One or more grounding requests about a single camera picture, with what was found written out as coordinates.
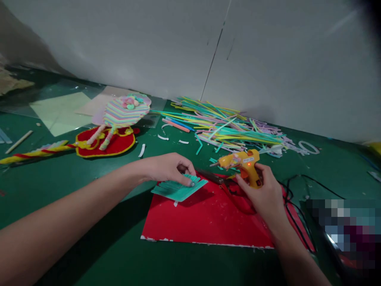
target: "yellow and red striped stick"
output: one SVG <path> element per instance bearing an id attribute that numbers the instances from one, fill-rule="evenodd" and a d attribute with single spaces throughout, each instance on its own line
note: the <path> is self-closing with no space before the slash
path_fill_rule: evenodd
<path id="1" fill-rule="evenodd" d="M 11 164 L 11 163 L 16 163 L 16 162 L 21 162 L 33 158 L 38 158 L 38 157 L 45 157 L 45 156 L 50 156 L 52 154 L 56 154 L 58 152 L 62 151 L 67 151 L 71 150 L 77 147 L 77 144 L 67 144 L 65 146 L 59 146 L 55 148 L 49 148 L 49 149 L 43 149 L 35 152 L 29 152 L 29 153 L 24 153 L 24 154 L 15 154 L 12 157 L 4 158 L 0 160 L 0 164 Z"/>

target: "hand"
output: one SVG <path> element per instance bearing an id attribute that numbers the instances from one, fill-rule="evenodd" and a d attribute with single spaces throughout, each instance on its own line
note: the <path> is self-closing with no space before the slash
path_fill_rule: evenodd
<path id="1" fill-rule="evenodd" d="M 260 189 L 250 187 L 240 175 L 236 175 L 239 186 L 253 203 L 255 210 L 268 224 L 269 228 L 280 219 L 287 219 L 283 206 L 282 187 L 275 179 L 271 168 L 262 164 L 255 164 L 259 176 L 263 177 L 263 186 Z"/>
<path id="2" fill-rule="evenodd" d="M 177 153 L 149 157 L 137 161 L 136 164 L 138 168 L 142 168 L 148 180 L 152 181 L 176 181 L 191 186 L 192 180 L 182 174 L 196 175 L 192 162 Z"/>

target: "white backdrop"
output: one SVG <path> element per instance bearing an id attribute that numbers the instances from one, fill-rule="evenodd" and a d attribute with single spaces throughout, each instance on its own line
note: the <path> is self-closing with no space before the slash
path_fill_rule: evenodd
<path id="1" fill-rule="evenodd" d="M 229 0 L 4 4 L 0 38 L 11 60 L 158 97 L 199 99 Z"/>
<path id="2" fill-rule="evenodd" d="M 350 142 L 381 140 L 379 54 L 350 1 L 232 1 L 202 100 Z"/>

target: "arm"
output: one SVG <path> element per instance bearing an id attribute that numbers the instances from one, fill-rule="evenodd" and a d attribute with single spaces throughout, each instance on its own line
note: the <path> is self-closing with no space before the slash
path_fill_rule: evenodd
<path id="1" fill-rule="evenodd" d="M 32 285 L 94 224 L 148 180 L 192 181 L 192 163 L 176 154 L 142 159 L 97 179 L 0 231 L 0 285 Z"/>
<path id="2" fill-rule="evenodd" d="M 251 188 L 240 176 L 237 181 L 272 233 L 287 282 L 296 286 L 331 285 L 292 228 L 283 206 L 282 188 L 270 167 L 258 163 L 255 167 L 262 173 L 262 188 Z"/>

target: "green table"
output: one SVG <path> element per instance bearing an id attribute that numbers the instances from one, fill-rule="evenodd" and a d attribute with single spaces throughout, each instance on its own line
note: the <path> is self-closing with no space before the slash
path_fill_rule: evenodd
<path id="1" fill-rule="evenodd" d="M 61 78 L 42 71 L 21 76 L 40 85 Z M 167 103 L 165 110 L 173 108 Z M 44 125 L 37 127 L 37 118 L 0 113 L 0 127 L 13 140 L 29 130 L 33 134 L 15 151 L 28 152 L 43 144 L 75 136 L 84 128 L 53 137 Z M 75 152 L 66 152 L 38 162 L 14 168 L 2 166 L 0 189 L 6 194 L 0 197 L 0 228 L 21 217 L 85 186 L 102 175 L 129 162 L 138 160 L 143 143 L 144 157 L 177 152 L 190 160 L 195 167 L 211 170 L 210 157 L 219 158 L 227 152 L 214 153 L 214 146 L 204 144 L 196 156 L 199 143 L 192 133 L 175 128 L 166 129 L 169 141 L 157 137 L 156 129 L 142 128 L 138 144 L 124 155 L 100 159 L 83 159 Z M 331 140 L 288 128 L 282 128 L 287 136 L 298 142 L 307 141 L 319 148 L 319 155 L 301 156 L 288 151 L 280 159 L 261 156 L 261 163 L 271 166 L 280 181 L 295 174 L 309 175 L 347 199 L 380 199 L 380 184 L 366 171 L 372 170 L 360 157 L 365 150 L 357 145 Z M 188 145 L 178 140 L 189 141 Z M 0 158 L 6 157 L 9 145 L 0 145 Z M 137 284 L 285 284 L 279 260 L 274 250 L 195 245 L 176 242 L 148 242 L 141 240 L 145 218 L 154 183 L 146 183 L 134 190 L 129 198 L 97 223 L 50 271 L 38 282 L 39 285 L 137 285 Z M 305 195 L 312 199 L 336 199 L 336 196 L 314 182 L 298 178 L 291 183 L 295 203 Z M 327 253 L 315 237 L 317 260 L 330 281 L 339 285 Z"/>

